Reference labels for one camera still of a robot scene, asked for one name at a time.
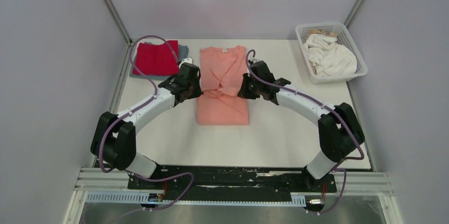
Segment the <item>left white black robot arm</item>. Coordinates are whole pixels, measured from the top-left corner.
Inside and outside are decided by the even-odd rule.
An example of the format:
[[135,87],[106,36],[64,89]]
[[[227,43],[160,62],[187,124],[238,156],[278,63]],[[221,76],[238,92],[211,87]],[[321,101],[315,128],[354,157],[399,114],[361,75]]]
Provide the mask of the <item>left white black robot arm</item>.
[[134,106],[113,114],[104,112],[97,123],[91,153],[98,161],[112,168],[141,176],[149,189],[161,185],[162,175],[156,171],[158,164],[137,151],[138,132],[153,119],[176,105],[200,97],[200,68],[189,62],[181,63],[177,74],[155,86],[153,95]]

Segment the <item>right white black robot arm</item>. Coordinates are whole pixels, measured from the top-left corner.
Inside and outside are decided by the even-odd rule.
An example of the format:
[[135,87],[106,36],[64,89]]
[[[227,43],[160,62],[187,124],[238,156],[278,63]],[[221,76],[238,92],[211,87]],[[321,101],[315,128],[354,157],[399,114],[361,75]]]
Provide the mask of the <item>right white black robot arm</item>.
[[262,60],[249,60],[247,67],[238,97],[249,100],[261,97],[296,112],[318,128],[320,150],[302,171],[302,183],[307,190],[321,187],[323,177],[348,160],[353,151],[357,150],[359,159],[364,159],[361,145],[365,135],[349,104],[327,104],[295,89],[289,80],[275,79]]

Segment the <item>salmon pink t shirt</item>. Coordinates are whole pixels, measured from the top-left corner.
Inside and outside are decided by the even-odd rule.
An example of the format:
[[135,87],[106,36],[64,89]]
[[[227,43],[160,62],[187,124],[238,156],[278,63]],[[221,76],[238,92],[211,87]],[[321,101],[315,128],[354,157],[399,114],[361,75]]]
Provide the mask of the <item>salmon pink t shirt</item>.
[[246,126],[248,103],[237,96],[247,72],[246,48],[207,47],[200,50],[200,85],[196,99],[197,122],[202,126]]

